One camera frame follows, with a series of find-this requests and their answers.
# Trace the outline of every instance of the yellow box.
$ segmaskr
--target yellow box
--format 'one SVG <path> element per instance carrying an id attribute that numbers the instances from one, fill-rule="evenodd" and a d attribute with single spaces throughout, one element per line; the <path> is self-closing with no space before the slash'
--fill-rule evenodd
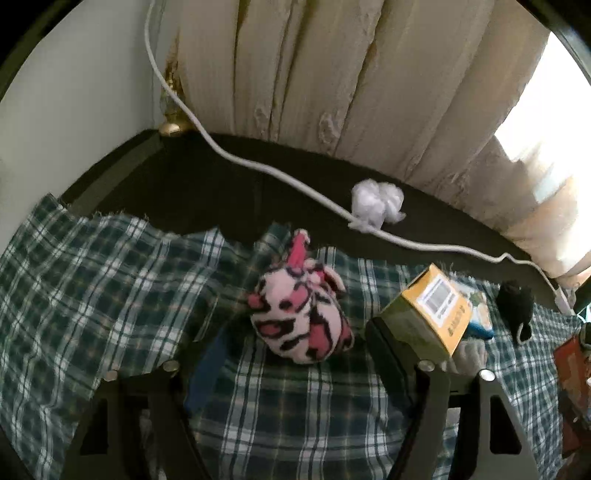
<path id="1" fill-rule="evenodd" d="M 378 315 L 394 338 L 408 343 L 421 360 L 449 360 L 472 316 L 472 307 L 431 264 Z"/>

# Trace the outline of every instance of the white plug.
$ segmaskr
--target white plug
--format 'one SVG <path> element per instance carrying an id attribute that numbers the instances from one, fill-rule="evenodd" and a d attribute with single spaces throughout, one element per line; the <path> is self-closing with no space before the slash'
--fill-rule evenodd
<path id="1" fill-rule="evenodd" d="M 556 302 L 556 306 L 560 310 L 560 313 L 574 315 L 574 310 L 570 307 L 569 300 L 566 298 L 562 288 L 558 287 L 554 291 L 554 301 Z"/>

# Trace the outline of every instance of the curtain fold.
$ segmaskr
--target curtain fold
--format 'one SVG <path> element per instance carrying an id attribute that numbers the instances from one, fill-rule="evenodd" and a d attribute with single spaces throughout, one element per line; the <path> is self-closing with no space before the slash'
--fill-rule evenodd
<path id="1" fill-rule="evenodd" d="M 406 181 L 570 284 L 591 267 L 574 170 L 506 141 L 548 35 L 516 0 L 184 0 L 178 61 L 208 130 Z"/>

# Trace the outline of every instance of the silver bolt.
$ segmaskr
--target silver bolt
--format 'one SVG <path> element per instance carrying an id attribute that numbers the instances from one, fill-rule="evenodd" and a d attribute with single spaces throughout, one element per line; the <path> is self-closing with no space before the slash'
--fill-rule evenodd
<path id="1" fill-rule="evenodd" d="M 418 363 L 418 369 L 422 370 L 423 372 L 432 372 L 435 370 L 435 364 L 430 360 L 421 360 Z"/>
<path id="2" fill-rule="evenodd" d="M 480 378 L 483 379 L 485 382 L 492 382 L 496 378 L 494 372 L 491 372 L 486 368 L 484 370 L 480 370 L 478 374 L 480 375 Z"/>
<path id="3" fill-rule="evenodd" d="M 176 360 L 168 360 L 163 363 L 162 368 L 165 372 L 172 373 L 178 371 L 180 364 Z"/>
<path id="4" fill-rule="evenodd" d="M 105 373 L 105 376 L 103 378 L 106 382 L 114 382 L 115 380 L 117 380 L 117 376 L 117 370 L 109 370 L 107 373 Z"/>

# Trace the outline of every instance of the white label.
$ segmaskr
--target white label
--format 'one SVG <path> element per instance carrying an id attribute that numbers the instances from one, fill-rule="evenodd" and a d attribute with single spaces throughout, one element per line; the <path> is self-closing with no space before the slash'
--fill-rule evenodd
<path id="1" fill-rule="evenodd" d="M 429 282 L 425 291 L 417 298 L 417 303 L 429 314 L 439 328 L 457 302 L 457 295 L 449 282 L 438 275 Z"/>

